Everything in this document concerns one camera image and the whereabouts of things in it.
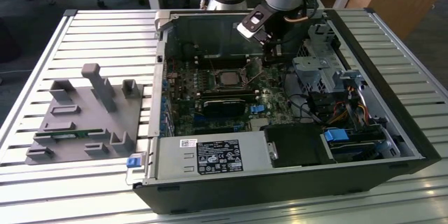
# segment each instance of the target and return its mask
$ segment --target warning label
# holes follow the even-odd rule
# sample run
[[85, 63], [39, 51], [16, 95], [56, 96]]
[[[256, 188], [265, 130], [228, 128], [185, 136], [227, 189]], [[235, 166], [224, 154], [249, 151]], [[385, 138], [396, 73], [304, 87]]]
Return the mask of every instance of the warning label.
[[197, 143], [196, 150], [200, 175], [243, 171], [237, 140]]

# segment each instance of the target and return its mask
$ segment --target metal table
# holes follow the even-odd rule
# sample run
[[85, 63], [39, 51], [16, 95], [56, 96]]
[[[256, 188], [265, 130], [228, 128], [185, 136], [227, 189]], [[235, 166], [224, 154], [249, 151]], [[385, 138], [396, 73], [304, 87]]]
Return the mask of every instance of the metal table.
[[[448, 217], [448, 95], [376, 14], [339, 11], [443, 160], [369, 192], [159, 216], [125, 183], [125, 158], [27, 166], [25, 151], [52, 99], [52, 80], [101, 66], [111, 83], [144, 84], [137, 150], [147, 147], [157, 39], [152, 10], [79, 11], [64, 16], [0, 129], [1, 223], [440, 223]], [[348, 63], [351, 53], [343, 50]]]

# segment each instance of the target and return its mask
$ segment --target floor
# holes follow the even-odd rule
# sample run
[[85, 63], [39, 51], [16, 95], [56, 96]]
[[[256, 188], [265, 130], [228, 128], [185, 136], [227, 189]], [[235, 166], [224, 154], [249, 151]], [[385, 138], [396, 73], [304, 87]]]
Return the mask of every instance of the floor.
[[[165, 6], [181, 8], [184, 0], [164, 0]], [[9, 63], [0, 63], [0, 125], [16, 101], [31, 70], [67, 9], [99, 9], [96, 0], [0, 0], [3, 18], [23, 54]], [[112, 9], [143, 9], [137, 0], [104, 0]], [[420, 61], [448, 88], [448, 0], [437, 0], [415, 32], [405, 40]]]

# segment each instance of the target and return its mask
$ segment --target barcode sticker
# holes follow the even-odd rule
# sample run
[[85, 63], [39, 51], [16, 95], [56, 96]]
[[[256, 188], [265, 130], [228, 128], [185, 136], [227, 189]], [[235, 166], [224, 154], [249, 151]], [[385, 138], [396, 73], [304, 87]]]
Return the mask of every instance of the barcode sticker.
[[196, 147], [197, 139], [181, 139], [180, 148], [183, 147]]

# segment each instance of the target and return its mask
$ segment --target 3d printed holder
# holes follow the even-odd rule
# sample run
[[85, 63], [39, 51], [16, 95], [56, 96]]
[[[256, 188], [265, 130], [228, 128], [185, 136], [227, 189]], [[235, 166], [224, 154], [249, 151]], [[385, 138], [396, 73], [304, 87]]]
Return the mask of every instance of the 3d printed holder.
[[143, 85], [124, 80], [112, 86], [99, 64], [84, 64], [92, 87], [53, 82], [44, 121], [27, 152], [29, 165], [128, 157], [135, 152]]

